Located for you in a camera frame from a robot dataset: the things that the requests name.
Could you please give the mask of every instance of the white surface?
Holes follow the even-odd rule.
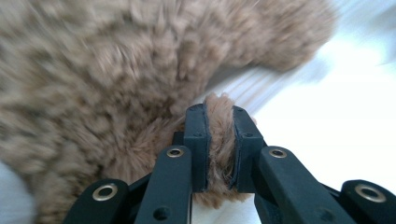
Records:
[[[32,223],[33,208],[33,198],[22,181],[0,162],[0,223]]]

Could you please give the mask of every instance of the metal screw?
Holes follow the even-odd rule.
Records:
[[[117,191],[118,188],[115,184],[106,184],[96,189],[93,192],[92,197],[98,202],[103,202],[113,198],[117,194]]]
[[[166,155],[170,158],[181,157],[184,154],[184,151],[179,148],[171,148],[166,152]]]
[[[369,200],[373,203],[384,203],[387,200],[387,197],[379,191],[371,186],[359,184],[355,187],[355,191],[364,199]]]
[[[270,155],[276,158],[285,158],[288,154],[282,149],[272,149],[270,150]]]

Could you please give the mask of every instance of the black bracket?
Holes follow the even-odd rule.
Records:
[[[233,108],[235,164],[229,188],[255,193],[262,223],[396,223],[396,196],[368,181],[341,191],[320,184],[291,151],[268,147],[248,113]],[[159,155],[150,175],[127,186],[116,179],[89,186],[65,224],[191,223],[191,194],[207,190],[211,136],[205,105],[190,107],[184,133]]]

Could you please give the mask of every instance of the white floor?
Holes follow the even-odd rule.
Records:
[[[337,31],[312,62],[285,76],[227,70],[208,91],[228,92],[268,145],[291,150],[321,183],[365,179],[396,194],[396,1],[334,1]],[[192,217],[260,223],[253,198],[219,210],[195,205]]]

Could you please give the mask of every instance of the fluffy brown fabric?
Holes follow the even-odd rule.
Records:
[[[209,132],[212,135],[208,191],[194,194],[193,199],[198,203],[219,208],[224,199],[243,201],[249,195],[237,193],[236,189],[228,190],[234,162],[233,101],[226,94],[217,97],[212,93],[205,98],[205,104]]]
[[[131,183],[149,172],[220,65],[291,69],[332,29],[325,0],[4,0],[0,7],[0,159],[35,195],[37,223],[61,222],[98,178]],[[223,147],[230,148],[214,147],[212,161],[229,170]],[[201,201],[218,206],[222,191]]]

